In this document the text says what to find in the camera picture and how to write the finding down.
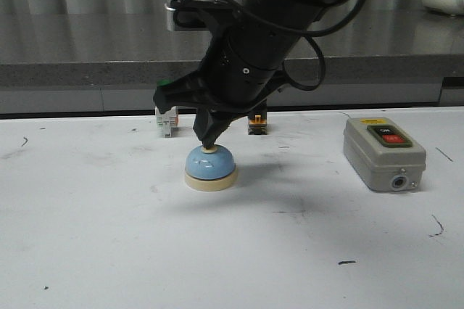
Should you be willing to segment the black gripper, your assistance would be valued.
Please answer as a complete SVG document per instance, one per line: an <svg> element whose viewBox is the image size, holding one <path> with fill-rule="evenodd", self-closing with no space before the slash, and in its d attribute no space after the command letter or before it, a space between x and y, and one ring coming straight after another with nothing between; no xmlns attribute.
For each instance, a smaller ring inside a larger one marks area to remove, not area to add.
<svg viewBox="0 0 464 309"><path fill-rule="evenodd" d="M194 132L210 149L232 120L248 113L283 84L279 68L290 51L290 36L262 24L215 25L198 68L157 87L161 112L193 107Z"/></svg>

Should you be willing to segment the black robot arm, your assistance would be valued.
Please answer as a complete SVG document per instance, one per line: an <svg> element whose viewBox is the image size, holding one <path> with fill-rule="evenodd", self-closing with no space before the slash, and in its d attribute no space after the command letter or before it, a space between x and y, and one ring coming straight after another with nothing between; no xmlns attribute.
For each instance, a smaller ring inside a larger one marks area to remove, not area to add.
<svg viewBox="0 0 464 309"><path fill-rule="evenodd" d="M194 132L210 148L234 120L247 116L280 87L305 90L284 67L293 46L304 39L323 60L316 38L347 25L365 1L174 0L175 25L206 29L212 39L198 68L158 86L154 103L160 112L194 108Z"/></svg>

